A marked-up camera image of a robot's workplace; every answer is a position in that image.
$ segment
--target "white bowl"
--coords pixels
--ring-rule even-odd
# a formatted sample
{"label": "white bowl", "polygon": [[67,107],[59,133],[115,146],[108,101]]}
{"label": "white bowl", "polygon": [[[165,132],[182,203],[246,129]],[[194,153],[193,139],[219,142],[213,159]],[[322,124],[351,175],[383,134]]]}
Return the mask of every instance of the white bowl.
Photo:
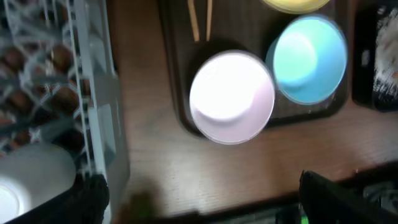
{"label": "white bowl", "polygon": [[275,88],[262,60],[229,50],[207,60],[192,83],[190,109],[198,129],[221,144],[252,139],[267,124]]}
{"label": "white bowl", "polygon": [[75,177],[72,157],[53,144],[28,144],[0,158],[0,223],[64,193]]}

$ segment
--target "black container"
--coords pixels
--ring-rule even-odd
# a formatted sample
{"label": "black container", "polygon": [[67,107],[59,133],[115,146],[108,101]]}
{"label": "black container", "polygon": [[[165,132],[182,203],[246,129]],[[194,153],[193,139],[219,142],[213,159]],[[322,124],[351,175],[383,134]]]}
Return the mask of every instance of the black container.
{"label": "black container", "polygon": [[[214,54],[234,49],[246,50],[265,59],[271,43],[299,16],[276,11],[261,0],[213,1],[211,39],[207,42],[206,2],[195,1],[200,41],[194,42],[188,1],[158,0],[177,119],[189,133],[200,137],[203,135],[190,114],[189,94],[201,65]],[[347,35],[348,5],[347,0],[331,0],[316,13],[334,19]],[[316,105],[298,105],[276,91],[274,110],[267,128],[326,118],[337,113],[348,97],[347,77],[344,76],[334,94]]]}
{"label": "black container", "polygon": [[371,2],[355,19],[353,100],[377,111],[398,109],[398,32],[390,32],[395,23],[394,0]]}

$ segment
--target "bowl rim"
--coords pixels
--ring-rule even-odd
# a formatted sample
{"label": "bowl rim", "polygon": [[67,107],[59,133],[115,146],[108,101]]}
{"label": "bowl rim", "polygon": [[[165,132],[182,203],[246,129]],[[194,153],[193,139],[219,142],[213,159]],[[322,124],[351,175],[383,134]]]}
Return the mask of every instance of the bowl rim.
{"label": "bowl rim", "polygon": [[309,12],[316,11],[320,8],[322,8],[324,5],[328,4],[330,0],[321,0],[321,1],[314,1],[308,3],[307,9],[301,10],[301,9],[294,9],[294,8],[289,8],[288,6],[284,7],[284,4],[277,4],[277,0],[261,0],[262,2],[266,3],[270,7],[284,13],[288,14],[305,14]]}
{"label": "bowl rim", "polygon": [[[330,91],[328,94],[326,94],[325,97],[321,97],[321,98],[320,98],[319,100],[317,100],[317,101],[302,101],[302,100],[298,100],[298,99],[295,98],[294,96],[288,94],[288,93],[284,90],[283,85],[281,85],[280,82],[278,81],[278,78],[277,78],[277,75],[275,74],[275,69],[274,69],[273,72],[274,72],[274,77],[275,77],[275,83],[276,83],[276,86],[278,87],[278,90],[279,90],[287,99],[289,99],[290,101],[292,101],[292,102],[294,102],[294,103],[300,104],[300,105],[315,105],[315,104],[318,104],[318,103],[320,103],[320,102],[326,100],[327,98],[329,98],[329,97],[336,91],[336,89],[338,88],[338,86],[340,85],[340,83],[341,83],[341,81],[342,81],[342,79],[343,79],[343,77],[344,77],[344,75],[345,75],[345,71],[346,71],[346,69],[347,69],[347,64],[348,64],[348,46],[347,46],[347,40],[346,40],[346,37],[345,37],[343,31],[340,29],[339,25],[338,25],[335,21],[330,20],[327,16],[324,16],[324,15],[322,15],[322,14],[309,14],[309,15],[300,16],[300,17],[294,19],[294,20],[284,29],[284,31],[280,34],[280,36],[279,36],[279,38],[278,38],[278,41],[276,42],[276,45],[275,45],[275,52],[276,52],[276,49],[277,49],[277,46],[278,46],[280,37],[282,37],[284,34],[287,33],[287,31],[288,31],[288,29],[289,29],[290,26],[292,26],[292,25],[294,25],[294,24],[296,24],[296,23],[298,23],[298,22],[303,22],[303,20],[308,20],[308,19],[310,19],[310,18],[317,18],[317,19],[320,19],[322,22],[328,24],[328,25],[329,25],[334,31],[336,31],[336,33],[341,37],[341,40],[342,40],[342,43],[343,43],[343,47],[344,47],[344,51],[343,51],[343,53],[344,53],[344,58],[345,58],[345,60],[343,60],[343,61],[344,61],[344,69],[343,69],[343,71],[342,71],[342,73],[341,73],[341,75],[340,75],[340,77],[339,77],[339,81],[336,83],[336,85],[335,85],[333,88],[331,88],[332,91]],[[275,68],[275,60],[273,60],[273,62],[272,62],[272,67]]]}
{"label": "bowl rim", "polygon": [[195,123],[195,125],[197,126],[197,128],[199,129],[199,131],[200,131],[206,138],[208,138],[209,140],[211,140],[211,141],[213,141],[213,142],[219,143],[219,144],[224,144],[224,145],[237,145],[237,144],[242,144],[242,143],[244,143],[244,142],[247,142],[247,141],[253,139],[254,137],[256,137],[256,136],[266,127],[267,123],[269,122],[269,120],[270,120],[270,118],[271,118],[272,112],[273,112],[273,110],[274,110],[274,106],[275,106],[275,97],[276,97],[276,92],[275,92],[276,88],[275,88],[274,79],[272,78],[272,73],[271,73],[271,71],[269,70],[269,68],[267,67],[267,65],[266,65],[257,55],[254,55],[253,53],[248,52],[248,51],[245,51],[245,50],[237,50],[237,49],[236,49],[236,50],[224,50],[224,51],[218,52],[217,54],[211,56],[205,63],[203,63],[203,64],[200,66],[200,68],[198,69],[198,71],[197,71],[196,74],[195,74],[195,78],[194,78],[193,82],[195,81],[195,79],[196,79],[197,74],[199,73],[199,71],[200,71],[204,66],[206,66],[208,63],[212,62],[215,58],[218,58],[218,57],[220,57],[220,56],[222,56],[222,55],[228,55],[228,54],[241,54],[241,55],[249,56],[251,59],[254,59],[255,61],[257,61],[257,62],[259,63],[259,65],[261,65],[261,66],[263,67],[264,71],[266,72],[266,75],[267,75],[267,77],[268,77],[268,79],[269,79],[269,81],[270,81],[270,82],[269,82],[270,87],[271,87],[271,89],[272,89],[272,91],[271,91],[272,95],[270,96],[270,97],[272,98],[272,100],[271,100],[272,104],[271,104],[270,113],[267,115],[267,119],[265,119],[264,122],[263,122],[263,124],[261,125],[262,128],[260,128],[260,129],[257,130],[256,132],[253,132],[253,133],[252,133],[248,138],[246,138],[246,139],[242,139],[242,140],[239,140],[239,141],[221,141],[221,140],[217,139],[216,137],[214,137],[214,136],[208,134],[206,131],[202,130],[202,128],[200,128],[200,125],[198,125],[197,120],[195,119],[195,117],[194,117],[194,115],[193,115],[193,111],[192,111],[193,108],[191,107],[191,105],[192,105],[192,104],[191,104],[191,97],[189,97],[189,105],[190,105],[190,112],[191,112],[191,114],[192,114],[192,120],[193,120],[193,122]]}

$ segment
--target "yellow bowl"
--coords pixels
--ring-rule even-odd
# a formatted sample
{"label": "yellow bowl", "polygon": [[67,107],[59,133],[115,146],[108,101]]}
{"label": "yellow bowl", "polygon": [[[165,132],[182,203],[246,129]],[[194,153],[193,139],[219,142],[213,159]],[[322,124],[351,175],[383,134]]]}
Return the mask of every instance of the yellow bowl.
{"label": "yellow bowl", "polygon": [[261,0],[281,12],[303,14],[316,11],[329,0]]}

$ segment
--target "blue bowl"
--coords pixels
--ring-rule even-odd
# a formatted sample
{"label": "blue bowl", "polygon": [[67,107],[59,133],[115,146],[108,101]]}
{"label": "blue bowl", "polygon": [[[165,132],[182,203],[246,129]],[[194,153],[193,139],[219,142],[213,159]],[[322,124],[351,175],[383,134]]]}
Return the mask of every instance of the blue bowl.
{"label": "blue bowl", "polygon": [[266,64],[289,100],[312,105],[337,89],[347,58],[346,41],[338,26],[325,16],[309,15],[293,21],[274,41]]}

